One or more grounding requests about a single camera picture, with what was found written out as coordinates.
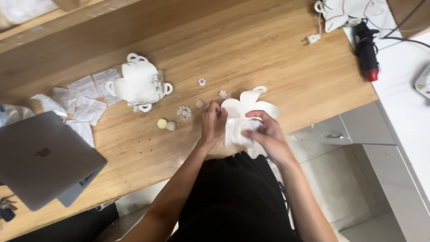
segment black shirt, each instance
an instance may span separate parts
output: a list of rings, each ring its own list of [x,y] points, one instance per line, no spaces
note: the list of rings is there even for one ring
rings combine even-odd
[[[264,156],[205,161],[168,241],[300,241]]]

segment wooden table surface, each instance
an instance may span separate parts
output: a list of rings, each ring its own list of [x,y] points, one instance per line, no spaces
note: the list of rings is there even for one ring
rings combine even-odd
[[[273,7],[146,55],[164,71],[166,82],[174,87],[173,93],[156,103],[149,113],[133,113],[125,101],[108,107],[93,127],[95,148],[107,159],[106,167],[68,208],[54,200],[31,212],[18,198],[12,199],[18,201],[17,216],[8,223],[1,221],[0,241],[169,179],[200,137],[201,110],[195,108],[195,101],[221,102],[219,90],[238,98],[242,91],[267,86],[268,92],[259,100],[281,108],[283,113],[278,121],[285,133],[377,99],[371,85],[359,76],[356,59],[342,30],[323,34],[317,43],[304,45],[302,39],[316,33],[318,23],[313,13],[308,13],[310,1],[270,0],[264,4],[268,2]],[[240,11],[231,9],[230,14]],[[181,34],[215,18],[216,15],[205,17],[170,34]],[[111,56],[118,56],[120,64],[124,53],[139,53],[149,42],[164,38],[165,34],[159,34]],[[204,87],[198,85],[199,78],[206,79]],[[191,107],[192,118],[181,121],[175,132],[158,129],[159,118],[179,121],[176,109],[180,105]],[[224,149],[221,140],[210,157],[234,152]],[[1,196],[11,193],[7,187],[0,187]]]

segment wooden desk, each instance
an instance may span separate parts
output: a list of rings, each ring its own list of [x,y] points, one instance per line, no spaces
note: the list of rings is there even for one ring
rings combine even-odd
[[[371,85],[359,76],[342,30],[324,34],[313,45],[303,45],[301,40],[316,31],[317,18],[308,13],[312,4],[302,0],[246,1],[50,74],[41,75],[38,69],[10,77],[10,72],[0,69],[0,79],[20,81],[33,75],[34,81],[8,83],[10,88],[0,93],[2,102],[30,106],[34,105],[28,102],[32,95],[49,93],[53,86],[116,66],[129,52],[145,55],[174,86],[173,93],[149,113],[132,113],[125,101],[108,107],[93,128],[95,148],[107,159],[107,166],[69,208],[55,200],[31,212],[19,202],[16,218],[9,223],[1,221],[0,241],[170,178],[200,136],[201,111],[195,108],[195,101],[221,101],[217,96],[221,89],[238,97],[244,90],[267,86],[268,92],[260,100],[282,109],[279,122],[285,133],[376,100]],[[206,86],[197,84],[199,78],[207,80]],[[178,121],[175,111],[180,105],[192,108],[192,119],[180,122],[175,132],[158,129],[159,118]],[[211,156],[232,152],[219,143]],[[0,188],[0,195],[9,194],[8,188]]]

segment white paper flower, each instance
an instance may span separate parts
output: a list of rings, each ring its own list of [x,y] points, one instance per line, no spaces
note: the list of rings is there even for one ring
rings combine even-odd
[[[221,90],[218,93],[219,98],[221,99],[226,99],[227,98],[228,93],[225,90]]]
[[[204,86],[204,85],[206,85],[206,80],[204,79],[204,78],[200,78],[199,80],[198,80],[198,82],[199,82],[199,85],[200,86]]]
[[[199,99],[199,100],[196,101],[196,107],[198,109],[201,109],[203,107],[203,105],[204,105],[204,103],[203,103],[203,101],[201,99]]]
[[[180,120],[186,121],[191,117],[192,112],[188,106],[182,105],[176,110],[176,114],[179,115]]]

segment white countertop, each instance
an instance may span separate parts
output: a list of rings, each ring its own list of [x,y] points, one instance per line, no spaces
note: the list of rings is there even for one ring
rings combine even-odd
[[[380,28],[396,26],[390,12],[386,16],[372,19]],[[349,28],[345,33],[351,40]],[[387,31],[381,31],[382,37]],[[391,36],[401,37],[396,31]],[[412,38],[430,44],[430,33],[427,32]],[[404,151],[405,161],[410,173],[418,184],[427,208],[430,197],[430,99],[427,99],[414,88],[414,83],[424,67],[430,62],[430,48],[417,43],[399,42],[375,38],[379,48],[377,59],[380,64],[378,81],[372,82],[379,100],[397,136],[397,143]]]

